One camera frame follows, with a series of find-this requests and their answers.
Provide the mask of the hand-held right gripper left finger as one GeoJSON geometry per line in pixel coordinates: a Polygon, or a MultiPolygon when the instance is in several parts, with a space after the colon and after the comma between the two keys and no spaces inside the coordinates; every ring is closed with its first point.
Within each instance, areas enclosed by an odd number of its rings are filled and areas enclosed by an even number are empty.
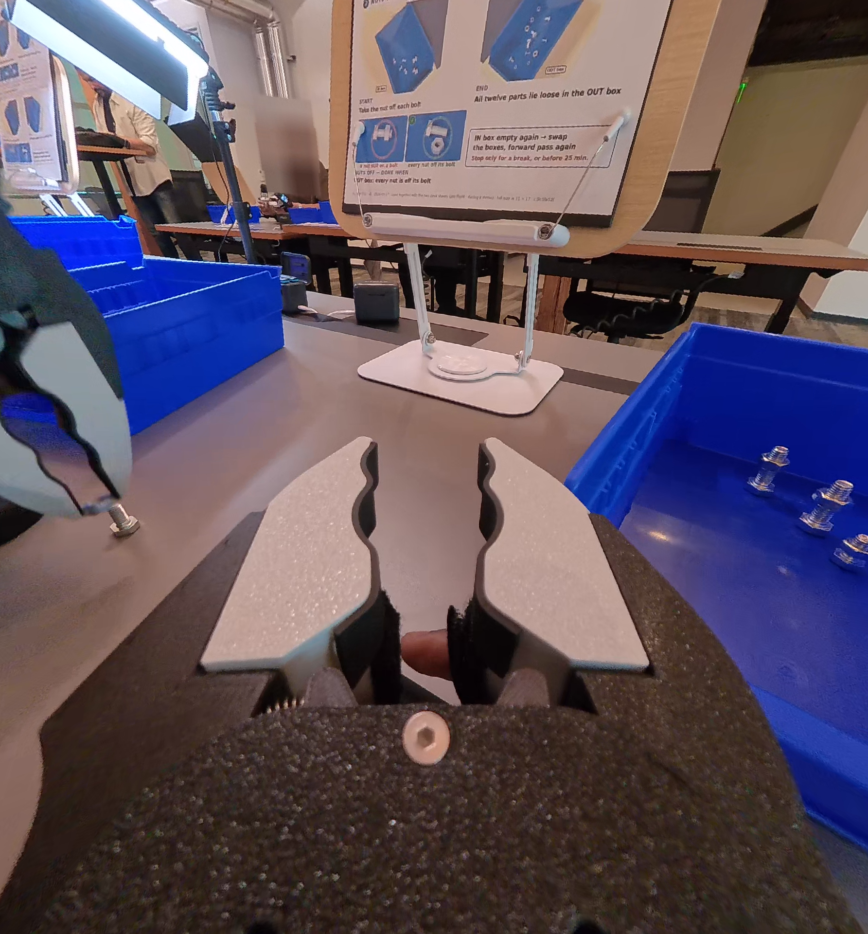
{"type": "Polygon", "coordinates": [[[374,491],[378,445],[355,438],[268,505],[200,658],[206,673],[276,671],[290,691],[339,670],[371,691],[384,641],[374,491]]]}

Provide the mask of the black device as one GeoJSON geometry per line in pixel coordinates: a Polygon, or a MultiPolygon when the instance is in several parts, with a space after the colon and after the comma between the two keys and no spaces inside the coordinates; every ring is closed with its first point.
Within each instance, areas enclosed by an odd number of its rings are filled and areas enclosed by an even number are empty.
{"type": "Polygon", "coordinates": [[[281,287],[283,313],[296,316],[310,308],[308,290],[311,286],[311,259],[306,254],[283,251],[281,254],[281,287]]]}

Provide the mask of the dark grey box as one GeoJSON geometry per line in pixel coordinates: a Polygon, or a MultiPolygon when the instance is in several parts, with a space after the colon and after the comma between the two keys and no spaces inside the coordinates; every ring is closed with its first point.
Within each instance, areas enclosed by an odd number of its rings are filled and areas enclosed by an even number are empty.
{"type": "Polygon", "coordinates": [[[400,287],[394,283],[367,281],[354,284],[354,316],[360,325],[394,325],[401,317],[400,287]]]}

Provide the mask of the instruction sign board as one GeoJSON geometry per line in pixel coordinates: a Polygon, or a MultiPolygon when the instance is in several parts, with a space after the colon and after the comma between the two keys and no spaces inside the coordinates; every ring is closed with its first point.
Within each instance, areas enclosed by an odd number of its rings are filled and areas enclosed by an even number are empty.
{"type": "MultiPolygon", "coordinates": [[[[368,232],[360,220],[363,208],[355,215],[344,211],[343,195],[350,164],[347,146],[351,132],[352,3],[337,1],[332,7],[331,205],[337,221],[350,236],[403,247],[400,239],[368,232]]],[[[562,221],[570,231],[569,242],[562,248],[551,249],[548,255],[577,259],[602,256],[626,245],[650,219],[661,198],[719,6],[716,1],[673,1],[611,224],[580,227],[562,221]]],[[[530,252],[527,248],[493,245],[479,239],[468,246],[455,240],[421,242],[419,251],[424,247],[530,252]]]]}

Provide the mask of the black light stand pole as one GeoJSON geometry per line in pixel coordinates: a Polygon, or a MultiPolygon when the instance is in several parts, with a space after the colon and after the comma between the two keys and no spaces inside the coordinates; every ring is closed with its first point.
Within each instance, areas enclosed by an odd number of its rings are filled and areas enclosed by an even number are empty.
{"type": "Polygon", "coordinates": [[[218,163],[222,166],[230,205],[235,212],[236,224],[239,227],[244,256],[247,264],[259,264],[260,260],[255,251],[251,223],[248,220],[248,201],[241,192],[238,170],[234,164],[231,144],[235,141],[234,130],[230,122],[224,119],[224,113],[235,108],[235,105],[221,99],[220,91],[223,82],[212,66],[199,83],[198,99],[203,105],[204,115],[213,138],[214,150],[218,156],[218,163]]]}

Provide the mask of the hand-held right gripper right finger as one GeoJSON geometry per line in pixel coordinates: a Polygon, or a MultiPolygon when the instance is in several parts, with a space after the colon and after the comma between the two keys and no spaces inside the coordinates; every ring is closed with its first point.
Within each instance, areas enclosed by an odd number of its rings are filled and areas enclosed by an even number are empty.
{"type": "Polygon", "coordinates": [[[497,699],[534,670],[551,702],[583,671],[639,673],[650,659],[583,503],[500,441],[478,450],[475,651],[497,699]]]}

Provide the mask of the person's right hand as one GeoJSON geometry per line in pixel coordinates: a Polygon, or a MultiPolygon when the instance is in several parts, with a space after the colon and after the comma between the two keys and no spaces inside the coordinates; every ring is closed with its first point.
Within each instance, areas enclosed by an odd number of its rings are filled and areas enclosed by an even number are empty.
{"type": "Polygon", "coordinates": [[[424,676],[451,681],[449,635],[446,629],[413,631],[401,639],[402,660],[424,676]]]}

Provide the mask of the wooden office desk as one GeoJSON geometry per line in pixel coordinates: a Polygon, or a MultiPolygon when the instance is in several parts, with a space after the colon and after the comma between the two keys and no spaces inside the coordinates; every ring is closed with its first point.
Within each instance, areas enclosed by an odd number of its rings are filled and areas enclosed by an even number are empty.
{"type": "Polygon", "coordinates": [[[657,258],[712,264],[738,263],[741,278],[717,282],[717,294],[778,300],[765,326],[783,334],[808,279],[842,272],[868,272],[868,255],[826,240],[796,237],[736,236],[708,233],[641,231],[615,256],[657,258]]]}
{"type": "MultiPolygon", "coordinates": [[[[202,251],[242,253],[237,224],[180,223],[161,225],[160,232],[184,235],[202,251]]],[[[353,297],[354,273],[349,238],[342,227],[326,224],[279,224],[262,221],[250,226],[255,263],[280,264],[285,252],[306,255],[311,263],[311,282],[323,294],[332,292],[331,270],[337,270],[339,294],[353,297]]]]}

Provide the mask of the studio light panel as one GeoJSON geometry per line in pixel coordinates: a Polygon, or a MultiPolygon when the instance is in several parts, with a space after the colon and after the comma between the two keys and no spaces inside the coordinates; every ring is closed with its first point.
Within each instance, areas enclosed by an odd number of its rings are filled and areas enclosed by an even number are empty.
{"type": "Polygon", "coordinates": [[[209,56],[194,35],[137,1],[14,1],[18,29],[155,119],[192,121],[209,56]]]}

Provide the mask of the black office chair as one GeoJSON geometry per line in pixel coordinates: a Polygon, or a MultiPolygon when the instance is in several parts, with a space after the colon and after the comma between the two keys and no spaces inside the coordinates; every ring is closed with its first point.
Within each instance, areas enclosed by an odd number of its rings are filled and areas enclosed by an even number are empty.
{"type": "Polygon", "coordinates": [[[618,344],[625,338],[660,340],[689,320],[693,309],[687,304],[682,290],[649,301],[584,290],[568,296],[562,313],[576,333],[602,333],[607,343],[618,344]]]}

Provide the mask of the printed instruction sheet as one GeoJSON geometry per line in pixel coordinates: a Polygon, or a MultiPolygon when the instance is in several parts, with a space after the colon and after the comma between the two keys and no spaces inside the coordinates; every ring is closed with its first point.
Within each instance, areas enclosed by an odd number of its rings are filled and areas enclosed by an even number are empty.
{"type": "Polygon", "coordinates": [[[345,213],[609,226],[672,6],[353,2],[345,213]]]}
{"type": "Polygon", "coordinates": [[[0,157],[20,192],[75,193],[79,164],[67,75],[0,1],[0,157]]]}

